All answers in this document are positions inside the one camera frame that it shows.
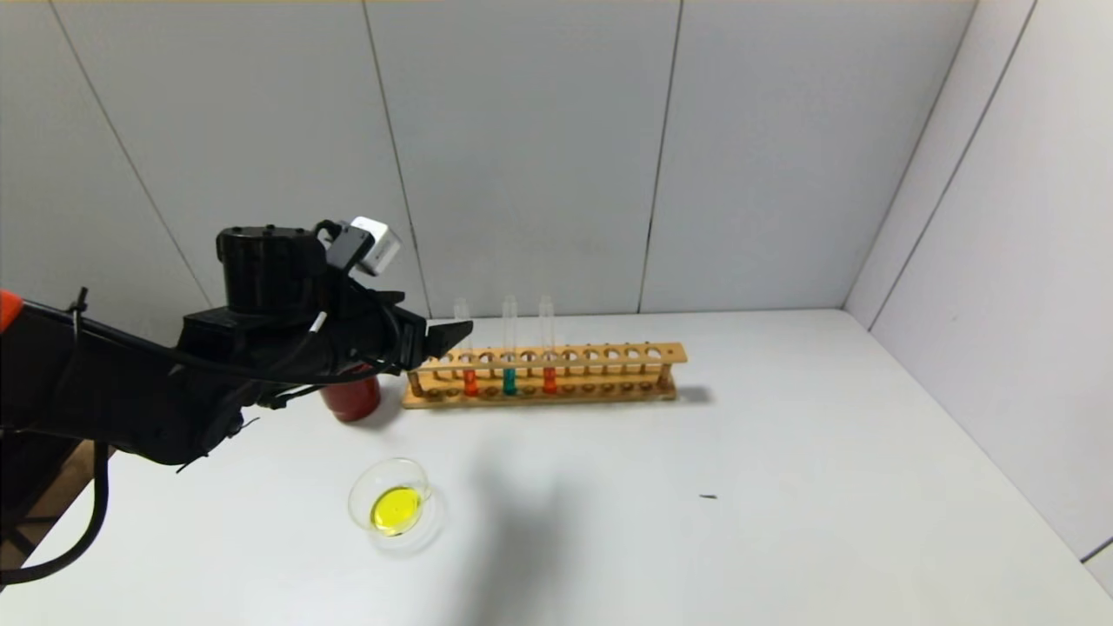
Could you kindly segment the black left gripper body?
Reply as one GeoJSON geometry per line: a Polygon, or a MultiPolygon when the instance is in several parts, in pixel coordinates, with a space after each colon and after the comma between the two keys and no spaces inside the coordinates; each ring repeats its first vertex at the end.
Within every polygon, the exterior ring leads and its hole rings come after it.
{"type": "Polygon", "coordinates": [[[331,373],[346,374],[367,364],[390,374],[416,368],[426,320],[402,309],[404,300],[401,290],[347,290],[339,317],[329,317],[331,373]]]}

